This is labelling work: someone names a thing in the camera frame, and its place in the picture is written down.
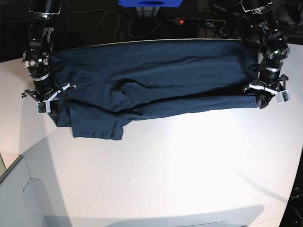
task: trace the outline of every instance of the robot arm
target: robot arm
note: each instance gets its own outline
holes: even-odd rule
[[[33,80],[35,90],[25,90],[21,96],[32,97],[36,101],[37,113],[40,114],[51,113],[52,103],[58,99],[59,93],[75,87],[69,83],[58,85],[49,61],[53,49],[51,34],[54,31],[50,17],[60,13],[62,1],[32,0],[29,9],[36,17],[28,31],[30,44],[23,54],[22,63]],[[264,59],[261,64],[251,66],[259,76],[244,88],[244,92],[254,90],[260,108],[266,107],[273,96],[277,96],[280,103],[289,99],[285,89],[288,77],[280,76],[283,59],[287,58],[289,48],[269,7],[271,3],[271,0],[244,0],[241,4],[245,12],[256,16],[254,24],[259,29]]]

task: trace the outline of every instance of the navy cloth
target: navy cloth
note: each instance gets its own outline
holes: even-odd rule
[[[242,88],[257,63],[240,41],[135,42],[66,50],[52,57],[60,84],[58,127],[74,137],[120,140],[134,120],[209,110],[257,107]]]

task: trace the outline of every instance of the blue box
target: blue box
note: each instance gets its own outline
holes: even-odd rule
[[[118,0],[123,7],[179,7],[182,0]]]

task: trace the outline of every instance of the dark blue t-shirt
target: dark blue t-shirt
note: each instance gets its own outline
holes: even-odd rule
[[[58,127],[74,137],[120,140],[133,120],[217,109],[257,107],[243,93],[257,63],[241,41],[175,40],[66,50],[58,81],[76,85],[60,94]]]

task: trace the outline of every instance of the white table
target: white table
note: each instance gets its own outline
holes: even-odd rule
[[[303,145],[303,46],[290,49],[290,102],[132,122],[121,141],[56,128],[21,99],[21,61],[1,63],[0,153],[24,155],[73,227],[278,227]]]

